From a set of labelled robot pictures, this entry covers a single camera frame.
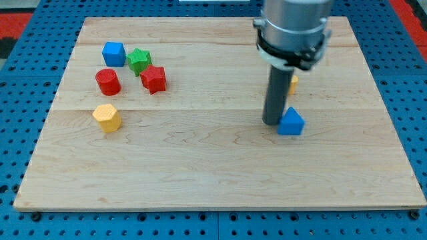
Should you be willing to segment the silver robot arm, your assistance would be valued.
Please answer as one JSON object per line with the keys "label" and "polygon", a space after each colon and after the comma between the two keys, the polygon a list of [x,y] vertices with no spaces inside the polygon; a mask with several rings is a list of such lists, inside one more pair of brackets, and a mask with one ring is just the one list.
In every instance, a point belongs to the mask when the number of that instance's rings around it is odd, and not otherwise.
{"label": "silver robot arm", "polygon": [[282,71],[307,71],[324,55],[332,0],[265,0],[254,18],[261,58]]}

